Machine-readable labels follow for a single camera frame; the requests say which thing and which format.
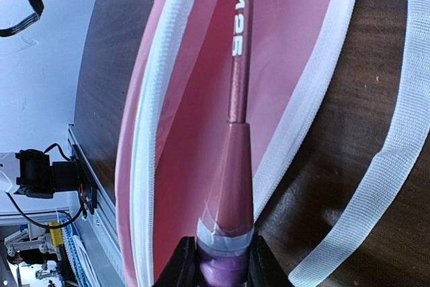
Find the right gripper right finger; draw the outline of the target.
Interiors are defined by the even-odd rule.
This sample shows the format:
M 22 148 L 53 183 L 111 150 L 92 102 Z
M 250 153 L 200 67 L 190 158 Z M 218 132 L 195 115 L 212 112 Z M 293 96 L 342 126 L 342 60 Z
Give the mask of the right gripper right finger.
M 252 287 L 292 287 L 293 284 L 264 237 L 255 233 L 249 255 L 247 286 Z

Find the pink racket cover bag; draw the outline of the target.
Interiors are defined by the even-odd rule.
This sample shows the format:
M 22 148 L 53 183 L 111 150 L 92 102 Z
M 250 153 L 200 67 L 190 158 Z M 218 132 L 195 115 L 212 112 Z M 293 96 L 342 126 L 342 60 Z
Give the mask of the pink racket cover bag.
M 253 0 L 254 233 L 293 286 L 429 285 L 429 0 Z M 154 0 L 116 157 L 127 286 L 197 238 L 236 0 Z

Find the pink badminton racket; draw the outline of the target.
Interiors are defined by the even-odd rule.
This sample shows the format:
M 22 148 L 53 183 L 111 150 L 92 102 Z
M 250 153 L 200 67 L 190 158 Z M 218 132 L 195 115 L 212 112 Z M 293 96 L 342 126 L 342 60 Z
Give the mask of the pink badminton racket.
M 254 233 L 247 100 L 253 0 L 236 0 L 228 118 L 222 150 L 197 226 L 197 285 L 243 286 Z

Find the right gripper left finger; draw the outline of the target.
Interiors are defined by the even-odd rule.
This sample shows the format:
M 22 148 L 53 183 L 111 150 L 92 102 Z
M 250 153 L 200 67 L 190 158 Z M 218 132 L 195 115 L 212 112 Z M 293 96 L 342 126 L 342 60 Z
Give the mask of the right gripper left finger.
M 196 287 L 198 252 L 195 237 L 182 237 L 169 261 L 153 284 L 154 287 Z

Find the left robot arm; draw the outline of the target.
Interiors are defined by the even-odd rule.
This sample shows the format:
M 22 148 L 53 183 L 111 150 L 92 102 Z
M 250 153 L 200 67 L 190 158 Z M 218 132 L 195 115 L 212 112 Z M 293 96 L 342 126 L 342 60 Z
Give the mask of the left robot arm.
M 77 191 L 80 186 L 74 161 L 51 162 L 34 149 L 1 153 L 1 191 L 28 198 L 52 199 L 57 192 Z

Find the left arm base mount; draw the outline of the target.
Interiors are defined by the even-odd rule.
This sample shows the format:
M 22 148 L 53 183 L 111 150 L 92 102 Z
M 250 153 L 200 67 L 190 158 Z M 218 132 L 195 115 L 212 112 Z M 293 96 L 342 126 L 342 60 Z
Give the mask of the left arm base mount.
M 71 160 L 68 161 L 68 164 L 71 185 L 74 189 L 78 189 L 80 200 L 87 214 L 94 215 L 98 204 L 96 177 L 78 144 L 72 144 L 70 148 Z

